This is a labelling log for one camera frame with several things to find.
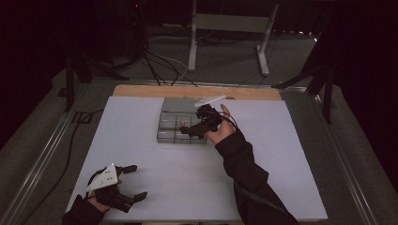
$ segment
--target table leg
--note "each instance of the table leg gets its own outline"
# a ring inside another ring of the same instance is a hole
[[[258,61],[260,62],[261,74],[263,76],[269,75],[268,63],[267,63],[267,59],[266,59],[266,55],[265,55],[265,50],[266,50],[269,36],[271,34],[272,25],[273,25],[277,10],[278,10],[278,5],[274,5],[272,8],[271,14],[269,15],[269,18],[268,18],[268,24],[267,24],[266,31],[264,32],[263,42],[261,43],[261,45],[257,45]]]
[[[188,61],[188,71],[195,71],[196,64],[196,0],[192,0],[192,34],[190,59]]]

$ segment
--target cable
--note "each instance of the cable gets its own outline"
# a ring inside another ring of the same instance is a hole
[[[161,86],[161,82],[159,81],[159,79],[161,79],[164,84],[166,84],[167,86],[169,85],[161,76],[159,76],[159,74],[155,71],[155,69],[152,67],[152,65],[149,62],[149,58],[146,55],[145,51],[143,51],[143,57],[147,62],[147,65],[149,66],[150,70],[152,71],[152,75],[155,78],[156,82],[158,83],[159,86]]]
[[[22,224],[25,224],[27,222],[27,220],[29,220],[29,218],[32,217],[33,214],[36,213],[36,211],[41,207],[41,205],[47,200],[47,198],[53,193],[53,191],[56,189],[56,187],[59,185],[59,183],[61,182],[62,178],[64,177],[65,173],[68,170],[69,167],[69,163],[70,163],[70,156],[72,153],[72,146],[73,146],[73,141],[74,141],[74,137],[77,131],[77,128],[79,127],[79,125],[88,118],[88,116],[92,116],[96,113],[102,113],[103,110],[98,110],[95,112],[89,112],[85,117],[83,117],[82,120],[80,120],[76,127],[74,128],[73,132],[72,132],[72,137],[70,138],[70,142],[69,142],[69,150],[68,150],[68,159],[67,159],[67,164],[64,167],[63,172],[61,173],[61,175],[59,176],[58,180],[55,182],[55,184],[53,185],[53,187],[50,189],[49,192],[47,192],[47,194],[44,196],[44,198],[36,205],[36,207],[29,213],[29,215],[23,220]]]
[[[194,86],[196,86],[196,87],[198,86],[198,85],[196,85],[196,83],[194,83],[193,81],[191,81],[190,79],[188,79],[188,78],[185,77],[185,75],[187,74],[187,71],[188,71],[187,66],[185,66],[185,64],[183,64],[182,62],[180,62],[180,61],[178,61],[178,60],[175,60],[175,59],[172,59],[172,58],[168,58],[168,57],[165,57],[165,56],[161,56],[161,55],[155,54],[155,53],[151,52],[150,50],[146,50],[146,51],[147,51],[148,53],[151,53],[151,54],[153,54],[154,56],[160,58],[161,60],[163,60],[164,62],[166,62],[168,65],[170,65],[170,67],[167,66],[167,65],[164,65],[163,63],[160,63],[160,62],[158,62],[158,61],[155,61],[155,60],[153,60],[153,59],[150,59],[150,58],[148,58],[148,60],[150,60],[150,61],[152,61],[152,62],[154,62],[154,63],[157,63],[157,64],[159,64],[159,65],[161,65],[161,66],[163,66],[163,67],[169,68],[169,69],[171,69],[172,71],[175,71],[175,72],[176,72],[176,78],[173,80],[173,82],[170,84],[170,86],[173,86],[174,84],[176,84],[176,83],[177,83],[179,80],[181,80],[181,79],[187,80],[188,82],[192,83],[192,85],[194,85]],[[173,66],[173,64],[171,64],[170,62],[168,62],[166,59],[172,60],[172,61],[175,61],[175,62],[178,62],[179,64],[183,65],[184,68],[185,68],[184,73],[181,74],[181,73],[178,71],[178,69],[176,69],[176,67]]]
[[[173,71],[176,72],[176,78],[173,80],[173,82],[172,82],[172,84],[171,84],[171,85],[173,86],[173,84],[174,84],[174,83],[176,82],[176,80],[178,79],[179,75],[181,75],[181,73],[179,73],[178,69],[176,69],[176,67],[173,66],[173,64],[171,64],[169,61],[167,61],[167,60],[165,59],[165,57],[159,56],[159,55],[157,55],[157,54],[151,52],[150,50],[146,50],[146,51],[147,51],[148,53],[150,53],[150,54],[152,54],[152,55],[154,55],[154,56],[160,58],[161,60],[163,60],[164,62],[166,62],[168,65],[170,65],[170,67],[173,68]]]

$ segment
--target white table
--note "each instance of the white table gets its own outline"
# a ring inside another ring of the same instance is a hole
[[[256,163],[269,172],[269,184],[298,220],[326,219],[310,167],[283,101],[221,100],[254,146]],[[211,143],[157,143],[162,97],[110,97],[73,190],[77,194],[97,170],[111,163],[135,164],[138,171],[122,174],[121,193],[147,198],[125,214],[111,210],[113,222],[238,221],[233,182]]]

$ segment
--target gray carpet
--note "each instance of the gray carpet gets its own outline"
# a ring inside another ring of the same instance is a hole
[[[297,75],[314,45],[313,37],[272,36],[268,47],[270,76],[264,79],[259,73],[260,68],[254,49],[260,40],[259,36],[252,36],[235,44],[201,46],[198,49],[196,71],[189,72],[185,76],[194,83],[206,85],[216,83],[235,87],[249,85],[253,88],[264,88],[266,85],[286,81]],[[188,38],[160,38],[151,41],[149,49],[156,54],[173,58],[187,65],[189,46]],[[184,71],[184,67],[179,63],[174,63],[174,65],[181,72]],[[155,63],[153,66],[168,83],[175,78],[172,70]],[[76,103],[72,114],[75,111],[93,112],[103,109],[115,86],[121,83],[100,74],[95,69],[93,72],[96,77],[91,84],[78,85],[80,90],[83,90],[82,98]],[[139,62],[121,74],[130,77],[130,80],[124,83],[156,84],[145,62]],[[50,140],[58,122],[65,116],[63,110],[66,101],[56,96],[59,89],[65,86],[64,78],[64,72],[54,78],[54,89],[40,102],[0,152],[1,215],[11,203],[47,141]],[[179,83],[179,85],[182,84],[190,83],[187,81]],[[308,80],[297,83],[295,86],[307,84]],[[326,126],[318,115],[318,105],[314,104],[313,98],[297,91],[283,92],[283,99],[291,112],[329,215],[329,219],[311,222],[311,224],[364,224],[334,153],[332,141],[327,133],[328,128],[333,131],[343,149],[377,223],[398,224],[397,194],[383,173],[358,122],[345,104],[339,88],[334,87],[331,126]],[[84,163],[99,120],[100,113],[97,113],[90,124],[80,125],[75,135],[71,161],[65,177],[26,224],[60,224],[60,218],[65,213],[70,193]],[[61,174],[67,161],[69,141],[75,126],[69,124],[66,128],[65,134],[55,148],[54,155],[22,211],[21,218],[25,218],[32,211]]]

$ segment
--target black jacket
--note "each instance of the black jacket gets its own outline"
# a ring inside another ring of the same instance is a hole
[[[237,210],[246,225],[292,225],[297,221],[267,183],[268,172],[254,162],[253,147],[240,130],[216,145],[228,176],[234,179]],[[78,196],[63,225],[98,225],[104,214]]]

